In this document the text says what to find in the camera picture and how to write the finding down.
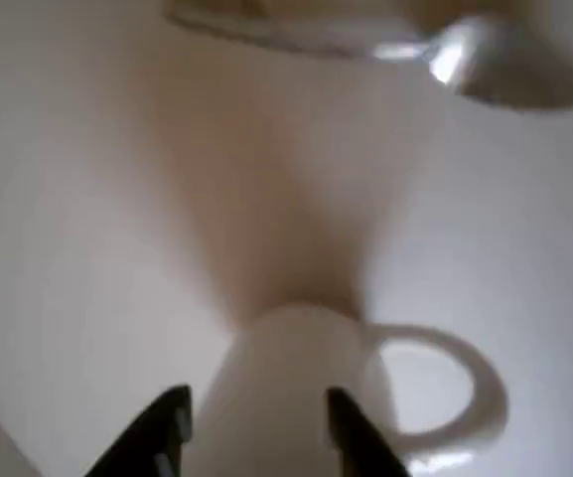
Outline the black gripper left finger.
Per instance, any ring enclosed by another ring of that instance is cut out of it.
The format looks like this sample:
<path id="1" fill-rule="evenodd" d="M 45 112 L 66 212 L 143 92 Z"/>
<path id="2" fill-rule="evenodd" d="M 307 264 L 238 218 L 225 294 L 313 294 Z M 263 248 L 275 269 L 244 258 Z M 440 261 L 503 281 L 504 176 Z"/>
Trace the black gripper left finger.
<path id="1" fill-rule="evenodd" d="M 192 389 L 156 397 L 88 470 L 90 477 L 180 476 L 183 446 L 193 437 Z"/>

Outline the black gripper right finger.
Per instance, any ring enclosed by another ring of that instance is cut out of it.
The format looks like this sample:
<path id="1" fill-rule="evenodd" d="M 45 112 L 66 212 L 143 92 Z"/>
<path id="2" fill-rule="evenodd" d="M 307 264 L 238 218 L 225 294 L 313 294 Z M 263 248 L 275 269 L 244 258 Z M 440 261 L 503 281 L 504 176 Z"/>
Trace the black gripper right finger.
<path id="1" fill-rule="evenodd" d="M 328 388 L 326 408 L 331 440 L 341 458 L 342 476 L 409 476 L 404 464 L 346 390 Z"/>

